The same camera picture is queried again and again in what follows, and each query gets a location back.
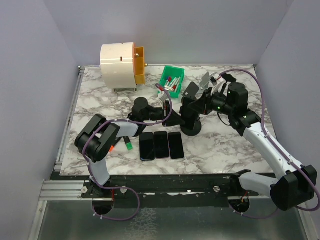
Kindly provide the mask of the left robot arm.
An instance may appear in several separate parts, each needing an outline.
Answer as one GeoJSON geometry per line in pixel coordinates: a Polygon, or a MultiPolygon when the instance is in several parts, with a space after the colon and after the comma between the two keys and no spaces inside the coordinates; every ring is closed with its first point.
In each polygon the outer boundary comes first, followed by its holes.
{"type": "Polygon", "coordinates": [[[94,182],[93,191],[97,196],[103,198],[110,193],[106,156],[116,139],[139,136],[147,126],[152,125],[148,121],[164,127],[185,124],[185,120],[173,110],[171,101],[166,100],[162,107],[152,107],[146,98],[139,97],[134,100],[128,118],[107,120],[96,114],[78,134],[74,145],[87,162],[90,179],[94,182]]]}

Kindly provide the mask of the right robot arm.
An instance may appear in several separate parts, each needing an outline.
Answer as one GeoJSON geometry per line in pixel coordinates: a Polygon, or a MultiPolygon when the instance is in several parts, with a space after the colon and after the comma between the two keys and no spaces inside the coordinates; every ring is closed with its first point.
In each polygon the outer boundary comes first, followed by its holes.
{"type": "Polygon", "coordinates": [[[271,198],[282,211],[319,196],[316,169],[296,160],[267,131],[261,118],[248,108],[249,93],[244,84],[229,84],[226,95],[212,93],[212,90],[205,90],[199,99],[188,105],[189,109],[201,115],[208,115],[212,111],[227,115],[230,126],[258,150],[275,174],[272,178],[243,171],[229,184],[234,195],[240,196],[247,190],[254,191],[271,198]]]}

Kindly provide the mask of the white folding phone stand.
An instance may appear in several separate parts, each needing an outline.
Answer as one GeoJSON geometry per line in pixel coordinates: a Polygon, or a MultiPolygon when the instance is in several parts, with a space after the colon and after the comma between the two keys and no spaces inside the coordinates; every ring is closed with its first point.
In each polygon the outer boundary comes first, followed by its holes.
{"type": "Polygon", "coordinates": [[[199,87],[202,89],[202,90],[206,90],[208,87],[209,87],[209,83],[210,83],[210,74],[209,72],[207,71],[205,73],[205,75],[201,78],[201,81],[199,83],[199,87]]]}

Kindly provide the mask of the brown base phone stand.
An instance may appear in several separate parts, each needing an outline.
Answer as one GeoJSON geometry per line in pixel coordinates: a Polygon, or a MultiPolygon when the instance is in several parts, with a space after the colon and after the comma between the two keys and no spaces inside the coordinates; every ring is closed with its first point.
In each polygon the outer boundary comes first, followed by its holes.
{"type": "Polygon", "coordinates": [[[188,87],[183,92],[182,96],[184,98],[194,99],[199,91],[199,86],[195,82],[190,82],[188,87]]]}

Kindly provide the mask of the black phone stand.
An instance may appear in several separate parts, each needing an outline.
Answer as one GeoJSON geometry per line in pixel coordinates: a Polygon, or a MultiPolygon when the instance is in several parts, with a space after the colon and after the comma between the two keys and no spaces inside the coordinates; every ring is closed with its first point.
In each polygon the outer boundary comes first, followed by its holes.
{"type": "Polygon", "coordinates": [[[194,136],[198,135],[201,132],[202,124],[198,120],[198,121],[195,121],[193,129],[188,129],[188,128],[182,126],[182,125],[180,126],[180,129],[185,135],[187,135],[189,137],[194,137],[194,136]]]}
{"type": "Polygon", "coordinates": [[[234,78],[231,74],[228,74],[228,73],[222,74],[221,77],[222,77],[226,82],[229,82],[229,83],[235,83],[235,82],[237,81],[236,78],[234,78]]]}

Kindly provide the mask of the purple edged phone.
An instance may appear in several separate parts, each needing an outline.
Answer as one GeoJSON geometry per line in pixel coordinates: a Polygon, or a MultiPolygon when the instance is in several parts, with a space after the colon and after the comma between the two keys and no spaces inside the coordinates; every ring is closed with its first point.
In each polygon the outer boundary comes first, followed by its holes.
{"type": "Polygon", "coordinates": [[[168,133],[166,131],[154,133],[154,150],[157,159],[168,158],[170,156],[168,133]]]}

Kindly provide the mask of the black phone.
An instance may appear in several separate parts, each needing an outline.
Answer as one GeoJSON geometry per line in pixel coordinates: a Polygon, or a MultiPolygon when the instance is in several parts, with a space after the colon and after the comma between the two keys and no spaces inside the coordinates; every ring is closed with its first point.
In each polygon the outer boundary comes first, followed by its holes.
{"type": "Polygon", "coordinates": [[[156,158],[152,132],[144,132],[139,136],[139,156],[141,161],[153,161],[156,158]]]}

